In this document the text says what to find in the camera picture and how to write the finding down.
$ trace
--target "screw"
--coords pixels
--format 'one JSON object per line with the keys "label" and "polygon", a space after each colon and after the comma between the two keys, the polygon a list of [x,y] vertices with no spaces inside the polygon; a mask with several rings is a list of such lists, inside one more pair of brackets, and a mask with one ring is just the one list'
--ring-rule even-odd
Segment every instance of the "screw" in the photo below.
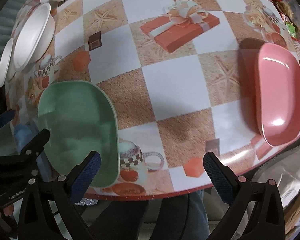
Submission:
{"label": "screw", "polygon": [[272,186],[274,186],[274,185],[275,185],[275,180],[270,179],[270,180],[269,180],[269,184],[272,185]]}
{"label": "screw", "polygon": [[37,176],[38,175],[38,170],[32,170],[31,175],[32,176]]}
{"label": "screw", "polygon": [[60,175],[58,177],[58,181],[64,181],[66,179],[66,176],[65,175]]}
{"label": "screw", "polygon": [[29,183],[29,185],[34,184],[35,183],[35,179],[29,179],[28,183]]}
{"label": "screw", "polygon": [[238,180],[240,182],[246,182],[247,181],[247,179],[244,176],[239,176]]}

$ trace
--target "blue jeans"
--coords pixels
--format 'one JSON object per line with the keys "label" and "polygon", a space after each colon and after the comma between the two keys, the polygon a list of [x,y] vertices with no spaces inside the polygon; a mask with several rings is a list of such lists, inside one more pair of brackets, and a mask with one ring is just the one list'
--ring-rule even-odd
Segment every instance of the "blue jeans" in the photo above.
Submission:
{"label": "blue jeans", "polygon": [[[150,240],[205,240],[209,236],[203,190],[162,200]],[[96,239],[138,239],[150,201],[112,201],[90,226]]]}

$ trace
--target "printed tablecloth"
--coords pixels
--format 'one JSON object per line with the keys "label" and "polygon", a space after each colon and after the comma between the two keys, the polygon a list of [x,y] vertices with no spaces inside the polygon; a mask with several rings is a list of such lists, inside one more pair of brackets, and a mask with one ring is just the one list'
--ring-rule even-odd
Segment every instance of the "printed tablecloth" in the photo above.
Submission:
{"label": "printed tablecloth", "polygon": [[[28,0],[14,41],[40,0]],[[66,0],[51,3],[54,38],[43,57],[6,83],[11,128],[37,122],[51,83],[85,80],[118,116],[120,174],[85,197],[138,200],[211,184],[202,165],[213,151],[236,174],[284,148],[258,132],[254,61],[264,42],[293,42],[270,0]]]}

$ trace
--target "green bowl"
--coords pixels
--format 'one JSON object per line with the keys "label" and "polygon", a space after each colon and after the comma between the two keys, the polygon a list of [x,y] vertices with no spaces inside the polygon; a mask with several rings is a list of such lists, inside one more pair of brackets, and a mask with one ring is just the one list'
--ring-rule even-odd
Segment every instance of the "green bowl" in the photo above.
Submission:
{"label": "green bowl", "polygon": [[44,151],[51,165],[67,175],[91,151],[101,155],[101,167],[91,186],[108,187],[119,176],[118,125],[106,94],[86,81],[51,84],[38,106],[39,129],[50,131]]}

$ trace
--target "pink dish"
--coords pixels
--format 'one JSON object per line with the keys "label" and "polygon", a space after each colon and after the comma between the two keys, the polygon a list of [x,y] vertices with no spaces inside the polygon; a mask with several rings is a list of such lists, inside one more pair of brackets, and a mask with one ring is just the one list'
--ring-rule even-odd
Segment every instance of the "pink dish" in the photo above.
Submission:
{"label": "pink dish", "polygon": [[255,65],[257,122],[274,147],[293,141],[300,132],[300,66],[287,49],[264,44]]}

